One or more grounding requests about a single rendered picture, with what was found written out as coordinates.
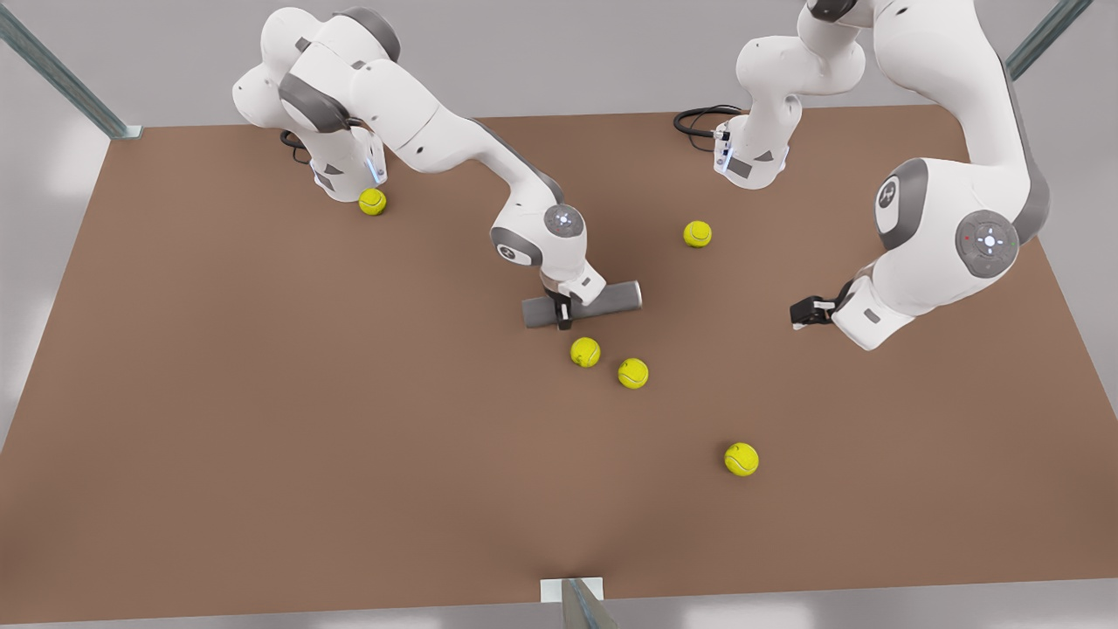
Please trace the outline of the grey tennis tube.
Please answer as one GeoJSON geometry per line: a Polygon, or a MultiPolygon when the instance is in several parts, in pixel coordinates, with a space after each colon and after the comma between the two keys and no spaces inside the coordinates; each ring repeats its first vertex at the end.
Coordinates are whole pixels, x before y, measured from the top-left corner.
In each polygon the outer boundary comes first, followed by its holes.
{"type": "MultiPolygon", "coordinates": [[[[610,315],[615,312],[635,311],[643,306],[638,282],[607,284],[591,304],[582,304],[577,297],[571,298],[572,321],[600,317],[600,315],[610,315]]],[[[523,301],[521,311],[527,328],[556,326],[555,303],[547,295],[546,297],[523,301]]]]}

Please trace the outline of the silver frame post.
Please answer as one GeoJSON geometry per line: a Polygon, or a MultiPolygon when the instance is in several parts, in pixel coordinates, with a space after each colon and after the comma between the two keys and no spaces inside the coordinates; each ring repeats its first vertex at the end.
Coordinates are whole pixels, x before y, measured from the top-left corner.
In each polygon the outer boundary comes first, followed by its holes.
{"type": "Polygon", "coordinates": [[[1039,23],[1018,44],[1018,47],[1010,53],[1010,57],[1004,63],[1006,72],[1010,72],[1010,79],[1014,82],[1021,79],[1059,36],[1065,32],[1065,29],[1074,23],[1078,17],[1093,3],[1095,0],[1058,0],[1057,4],[1039,20],[1039,23]]]}
{"type": "Polygon", "coordinates": [[[17,53],[45,82],[80,111],[107,139],[140,139],[141,125],[127,125],[79,77],[73,74],[0,0],[0,39],[17,53]]]}
{"type": "Polygon", "coordinates": [[[601,576],[548,578],[540,595],[543,604],[562,606],[562,629],[619,629],[604,608],[601,576]]]}

